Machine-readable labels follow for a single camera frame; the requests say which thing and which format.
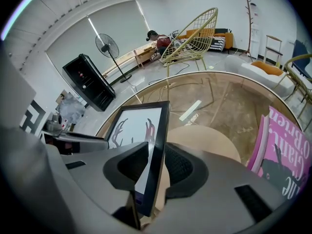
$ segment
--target standing fan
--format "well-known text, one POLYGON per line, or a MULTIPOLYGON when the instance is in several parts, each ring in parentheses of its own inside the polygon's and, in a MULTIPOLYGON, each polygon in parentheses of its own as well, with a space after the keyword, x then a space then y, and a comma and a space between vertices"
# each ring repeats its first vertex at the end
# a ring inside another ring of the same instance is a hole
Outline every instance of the standing fan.
POLYGON ((121 72, 123 78, 120 82, 125 82, 128 80, 132 75, 125 76, 122 70, 119 68, 118 64, 115 61, 115 58, 119 56, 119 49, 115 41, 106 34, 98 34, 96 36, 96 45, 98 50, 108 58, 113 59, 114 63, 116 64, 117 68, 121 72))

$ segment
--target person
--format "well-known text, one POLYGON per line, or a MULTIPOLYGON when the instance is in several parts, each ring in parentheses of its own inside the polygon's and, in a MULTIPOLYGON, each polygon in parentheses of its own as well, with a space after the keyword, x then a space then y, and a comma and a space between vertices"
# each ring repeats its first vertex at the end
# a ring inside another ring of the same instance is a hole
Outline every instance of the person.
POLYGON ((162 55, 165 52, 166 48, 171 43, 171 40, 170 40, 169 36, 159 35, 154 30, 150 30, 147 33, 147 37, 148 37, 149 40, 157 41, 156 46, 157 46, 157 49, 158 49, 160 55, 162 55))

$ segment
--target ceiling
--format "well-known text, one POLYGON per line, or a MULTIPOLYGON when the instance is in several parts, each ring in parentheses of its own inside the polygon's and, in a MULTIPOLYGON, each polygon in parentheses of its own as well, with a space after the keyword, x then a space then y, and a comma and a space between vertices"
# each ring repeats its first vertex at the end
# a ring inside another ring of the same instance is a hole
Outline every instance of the ceiling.
POLYGON ((22 69, 33 48, 49 28, 88 1, 90 0, 32 0, 4 41, 14 66, 22 69))

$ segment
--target black chair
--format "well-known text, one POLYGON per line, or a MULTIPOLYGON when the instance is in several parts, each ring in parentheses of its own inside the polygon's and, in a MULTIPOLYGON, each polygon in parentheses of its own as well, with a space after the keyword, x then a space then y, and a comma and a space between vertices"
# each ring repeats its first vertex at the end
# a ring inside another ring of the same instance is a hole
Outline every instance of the black chair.
MULTIPOLYGON (((302 42, 296 40, 293 48, 292 57, 297 57, 304 54, 308 54, 306 46, 302 42)), ((295 68, 300 72, 301 75, 311 79, 312 77, 305 70, 306 66, 309 63, 310 58, 299 59, 292 62, 292 67, 295 66, 295 68)))

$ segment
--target pink book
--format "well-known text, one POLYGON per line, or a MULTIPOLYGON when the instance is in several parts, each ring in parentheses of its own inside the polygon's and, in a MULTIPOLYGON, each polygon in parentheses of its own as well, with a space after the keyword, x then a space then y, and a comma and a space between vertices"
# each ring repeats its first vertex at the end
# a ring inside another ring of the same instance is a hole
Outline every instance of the pink book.
POLYGON ((257 157, 258 151, 259 151, 259 147, 260 147, 260 143, 261 143, 261 137, 262 137, 262 132, 263 132, 263 121, 264 121, 264 116, 261 116, 261 121, 260 121, 260 126, 259 126, 259 132, 258 132, 258 136, 257 139, 255 141, 255 145, 254 145, 254 149, 253 149, 253 155, 250 158, 247 168, 249 170, 252 169, 253 165, 254 165, 254 161, 255 158, 257 157))
POLYGON ((286 199, 291 199, 308 180, 311 143, 273 107, 270 107, 269 118, 266 151, 258 175, 273 184, 286 199))
POLYGON ((268 137, 269 137, 269 124, 270 124, 270 118, 267 115, 263 118, 263 131, 262 131, 261 141, 260 141, 257 156, 254 160, 253 167, 252 167, 252 171, 256 174, 260 170, 260 166, 262 164, 262 160, 267 149, 267 142, 268 142, 268 137))

